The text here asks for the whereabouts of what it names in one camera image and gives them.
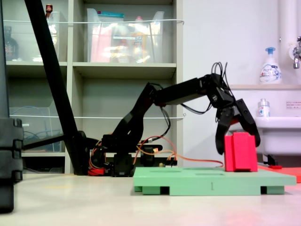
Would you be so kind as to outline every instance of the pipe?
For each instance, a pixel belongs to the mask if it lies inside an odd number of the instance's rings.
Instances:
[[[281,37],[279,64],[285,83],[291,83],[293,76],[296,74],[296,70],[292,67],[294,61],[289,56],[289,50],[291,45],[293,45],[293,48],[296,47],[298,37],[297,0],[278,0],[278,7]]]

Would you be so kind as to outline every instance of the floor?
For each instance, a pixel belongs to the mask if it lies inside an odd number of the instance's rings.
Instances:
[[[132,178],[24,175],[1,226],[300,226],[301,184],[285,195],[157,196]]]

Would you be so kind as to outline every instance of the faucet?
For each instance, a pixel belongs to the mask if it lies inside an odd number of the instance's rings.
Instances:
[[[298,42],[299,46],[295,47],[293,49],[293,68],[294,69],[300,68],[299,59],[301,59],[301,56],[300,56],[300,54],[301,54],[301,36],[299,36],[297,38],[297,42]]]

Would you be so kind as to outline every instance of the shelf board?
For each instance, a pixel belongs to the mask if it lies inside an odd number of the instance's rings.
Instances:
[[[22,152],[22,157],[65,157],[65,152]]]
[[[67,77],[67,62],[60,62],[63,77]],[[10,78],[46,78],[43,62],[7,61]]]
[[[174,0],[84,0],[86,4],[172,5]]]
[[[264,84],[264,85],[230,85],[232,90],[268,90],[268,89],[290,89],[290,90],[301,90],[301,85],[290,85],[290,84]]]
[[[116,153],[107,153],[106,154],[106,157],[107,158],[113,158],[114,157],[114,154]],[[134,158],[136,156],[136,153],[131,153],[132,157]],[[162,153],[162,154],[157,154],[155,155],[155,158],[167,158],[171,155],[171,153]]]
[[[176,64],[136,63],[73,63],[75,70],[84,78],[99,79],[171,79]]]

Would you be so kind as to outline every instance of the sticker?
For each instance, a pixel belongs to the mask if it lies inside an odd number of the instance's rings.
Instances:
[[[121,36],[113,36],[113,39],[126,39],[126,40],[135,40],[135,37],[121,37]]]
[[[286,108],[287,109],[301,109],[301,101],[287,101]]]

